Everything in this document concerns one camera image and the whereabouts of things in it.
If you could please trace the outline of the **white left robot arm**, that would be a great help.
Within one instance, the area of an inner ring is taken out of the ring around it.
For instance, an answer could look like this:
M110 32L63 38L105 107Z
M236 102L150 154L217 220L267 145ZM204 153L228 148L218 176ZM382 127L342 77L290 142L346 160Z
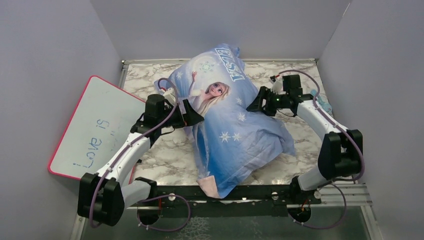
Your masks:
M171 103L163 95L151 94L145 110L130 128L124 144L96 173L85 173L79 181L77 214L87 218L93 228L101 224L115 226L124 210L136 204L152 205L161 199L157 182L144 177L132 183L123 182L133 167L156 140L162 129L181 129L204 121L184 99Z

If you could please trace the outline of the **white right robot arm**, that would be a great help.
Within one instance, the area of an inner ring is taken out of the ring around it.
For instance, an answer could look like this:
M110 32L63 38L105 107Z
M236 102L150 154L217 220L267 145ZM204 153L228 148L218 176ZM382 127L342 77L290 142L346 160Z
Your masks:
M304 93L300 72L281 79L273 76L272 88L262 86L256 98L246 108L249 112L261 112L275 116L280 109L289 109L314 130L322 141L317 166L289 184L288 196L292 203L309 201L314 192L332 181L347 181L349 176L360 178L365 170L363 135L338 123L317 103L317 95Z

